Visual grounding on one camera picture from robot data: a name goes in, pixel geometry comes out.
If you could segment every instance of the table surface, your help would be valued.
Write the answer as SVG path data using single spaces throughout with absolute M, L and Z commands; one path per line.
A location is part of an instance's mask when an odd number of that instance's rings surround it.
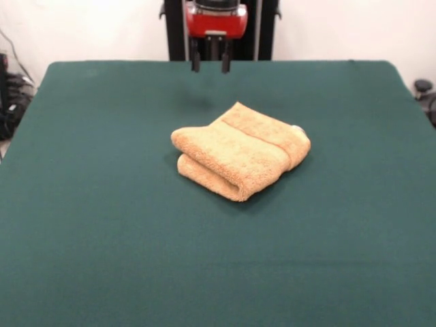
M 387 62 L 55 63 L 0 166 L 4 326 L 436 326 L 436 135 Z M 173 130 L 236 101 L 303 127 L 245 203 Z

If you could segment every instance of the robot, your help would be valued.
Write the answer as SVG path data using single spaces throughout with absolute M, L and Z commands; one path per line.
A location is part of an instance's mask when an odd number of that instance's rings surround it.
M 222 60 L 222 72 L 230 71 L 232 40 L 247 28 L 247 6 L 239 0 L 195 0 L 186 4 L 187 30 L 191 41 L 192 70 L 200 71 L 198 39 L 206 40 L 206 60 Z
M 171 61 L 221 61 L 228 73 L 232 60 L 271 60 L 279 0 L 165 0 Z

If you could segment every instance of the towel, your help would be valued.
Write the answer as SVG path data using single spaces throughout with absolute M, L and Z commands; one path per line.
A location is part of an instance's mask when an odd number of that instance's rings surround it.
M 311 148 L 300 127 L 239 102 L 209 126 L 174 131 L 171 141 L 182 152 L 179 174 L 236 202 L 275 183 Z

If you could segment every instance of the orange towel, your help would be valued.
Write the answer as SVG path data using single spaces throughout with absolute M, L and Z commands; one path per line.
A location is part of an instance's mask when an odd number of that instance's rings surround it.
M 177 162 L 181 175 L 239 202 L 295 168 L 311 148 L 298 126 L 240 103 L 209 126 L 174 131 L 171 140 L 183 153 Z

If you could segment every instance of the black cable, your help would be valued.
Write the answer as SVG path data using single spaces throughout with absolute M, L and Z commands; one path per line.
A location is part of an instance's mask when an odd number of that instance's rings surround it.
M 34 82 L 32 77 L 30 76 L 29 72 L 27 71 L 27 69 L 21 64 L 20 59 L 18 59 L 18 55 L 16 54 L 16 50 L 15 50 L 15 45 L 12 42 L 12 40 L 1 29 L 0 29 L 0 34 L 10 44 L 10 46 L 12 48 L 12 53 L 14 54 L 15 60 L 17 61 L 18 65 L 20 66 L 21 70 L 26 74 L 26 76 L 29 80 Z

